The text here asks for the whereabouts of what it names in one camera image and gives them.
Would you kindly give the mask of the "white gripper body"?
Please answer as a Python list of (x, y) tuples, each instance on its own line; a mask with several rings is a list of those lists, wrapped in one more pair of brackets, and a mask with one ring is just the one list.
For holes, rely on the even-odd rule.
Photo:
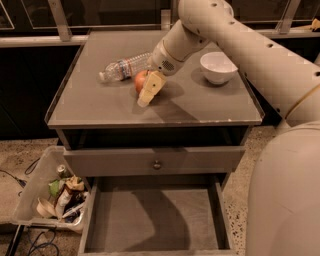
[(183, 63), (174, 59), (165, 48), (164, 40), (161, 40), (151, 53), (148, 59), (150, 66), (165, 76), (176, 74), (183, 66)]

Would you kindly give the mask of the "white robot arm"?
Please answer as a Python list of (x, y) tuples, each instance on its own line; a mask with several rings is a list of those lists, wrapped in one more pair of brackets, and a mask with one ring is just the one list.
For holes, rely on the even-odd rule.
[(320, 75), (316, 64), (237, 21), (224, 0), (179, 0), (150, 59), (166, 76), (211, 41), (279, 112), (248, 195), (246, 256), (320, 256)]

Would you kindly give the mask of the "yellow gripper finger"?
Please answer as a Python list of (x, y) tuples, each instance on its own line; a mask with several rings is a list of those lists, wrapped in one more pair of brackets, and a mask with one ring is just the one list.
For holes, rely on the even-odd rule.
[(138, 94), (137, 104), (146, 107), (166, 83), (166, 77), (159, 71), (149, 71), (143, 88)]

